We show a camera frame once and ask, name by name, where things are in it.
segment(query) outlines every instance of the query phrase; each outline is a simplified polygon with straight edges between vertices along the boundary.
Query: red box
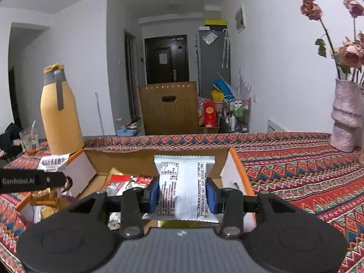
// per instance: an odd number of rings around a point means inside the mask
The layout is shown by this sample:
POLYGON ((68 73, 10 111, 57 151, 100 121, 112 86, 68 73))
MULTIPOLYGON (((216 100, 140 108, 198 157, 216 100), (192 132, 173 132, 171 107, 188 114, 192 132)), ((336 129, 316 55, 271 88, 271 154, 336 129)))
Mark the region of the red box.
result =
POLYGON ((216 127, 215 103, 212 100, 203 102, 203 114, 205 116, 205 127, 216 127))

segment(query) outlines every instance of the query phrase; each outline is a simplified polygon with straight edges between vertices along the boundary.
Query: glass cup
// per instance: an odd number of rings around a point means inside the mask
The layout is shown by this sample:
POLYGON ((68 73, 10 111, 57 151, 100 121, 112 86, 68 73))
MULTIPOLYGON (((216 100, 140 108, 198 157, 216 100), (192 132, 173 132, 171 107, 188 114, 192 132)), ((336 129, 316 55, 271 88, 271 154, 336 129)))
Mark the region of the glass cup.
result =
POLYGON ((35 157, 39 151, 39 139, 37 130, 33 130, 33 135, 30 135, 31 128, 22 130, 19 135, 23 148, 27 151, 29 157, 35 157))

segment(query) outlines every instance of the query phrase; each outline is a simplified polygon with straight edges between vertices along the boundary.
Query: yellow bag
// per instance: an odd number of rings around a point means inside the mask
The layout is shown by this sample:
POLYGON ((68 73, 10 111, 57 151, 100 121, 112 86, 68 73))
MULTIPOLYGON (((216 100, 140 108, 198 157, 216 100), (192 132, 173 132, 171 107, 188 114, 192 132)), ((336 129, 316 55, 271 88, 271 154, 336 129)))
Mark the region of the yellow bag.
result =
POLYGON ((222 103, 222 101, 224 100, 224 94, 215 84, 213 86, 214 89, 211 91, 212 99, 215 103, 222 103))

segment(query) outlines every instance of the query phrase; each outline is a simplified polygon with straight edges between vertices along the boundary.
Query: metal screw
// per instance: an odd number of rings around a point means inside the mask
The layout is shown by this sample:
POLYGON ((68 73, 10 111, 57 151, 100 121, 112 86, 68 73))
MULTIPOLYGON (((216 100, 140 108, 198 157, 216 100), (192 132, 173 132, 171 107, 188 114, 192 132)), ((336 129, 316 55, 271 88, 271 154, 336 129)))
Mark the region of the metal screw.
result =
POLYGON ((236 236, 240 233, 240 229, 235 226, 229 226, 223 228, 222 232, 227 236, 236 236))
POLYGON ((126 227, 123 231, 124 235, 126 236, 137 236, 140 234, 140 229, 139 227, 136 226, 130 226, 130 227, 126 227))

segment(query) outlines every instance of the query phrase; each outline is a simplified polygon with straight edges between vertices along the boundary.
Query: wall outlet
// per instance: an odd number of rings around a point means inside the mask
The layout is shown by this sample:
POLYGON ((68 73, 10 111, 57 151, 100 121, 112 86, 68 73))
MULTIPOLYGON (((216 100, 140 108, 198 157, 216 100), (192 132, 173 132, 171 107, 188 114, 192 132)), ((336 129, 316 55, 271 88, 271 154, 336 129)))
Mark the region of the wall outlet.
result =
POLYGON ((268 120, 268 126, 267 126, 267 132, 270 133, 275 133, 275 132, 286 132, 287 130, 285 130, 283 127, 279 126, 277 123, 275 123, 272 120, 268 120))

